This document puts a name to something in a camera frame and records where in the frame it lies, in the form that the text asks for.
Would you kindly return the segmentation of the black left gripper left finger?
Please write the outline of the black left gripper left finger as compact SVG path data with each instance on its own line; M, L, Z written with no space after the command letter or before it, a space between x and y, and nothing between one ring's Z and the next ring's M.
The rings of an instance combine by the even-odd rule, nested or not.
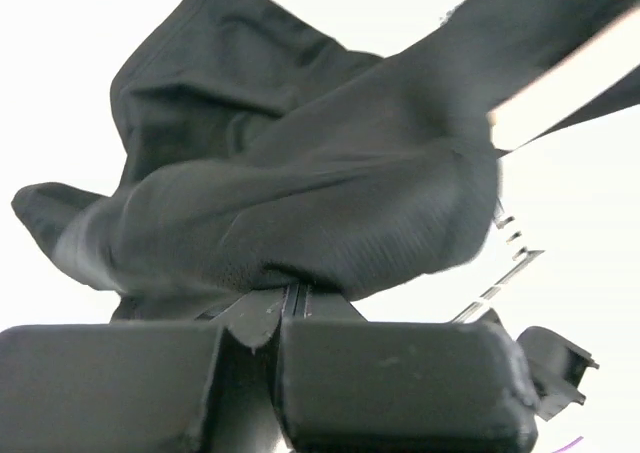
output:
M26 325L1 335L5 452L270 452L263 370L278 294L216 318Z

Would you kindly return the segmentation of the black t shirt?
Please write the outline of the black t shirt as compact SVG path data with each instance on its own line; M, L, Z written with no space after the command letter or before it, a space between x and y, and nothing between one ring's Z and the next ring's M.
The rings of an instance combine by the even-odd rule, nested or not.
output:
M182 0L112 81L113 195L19 190L16 217L115 320L212 318L306 283L357 301L471 260L488 113L638 0L465 0L381 58L271 0Z

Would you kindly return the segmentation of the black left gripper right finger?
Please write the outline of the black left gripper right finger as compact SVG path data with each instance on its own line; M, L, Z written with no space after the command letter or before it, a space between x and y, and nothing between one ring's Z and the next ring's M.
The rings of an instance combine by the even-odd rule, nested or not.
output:
M529 452L538 397L489 322L369 322L340 295L287 288L277 413L299 452Z

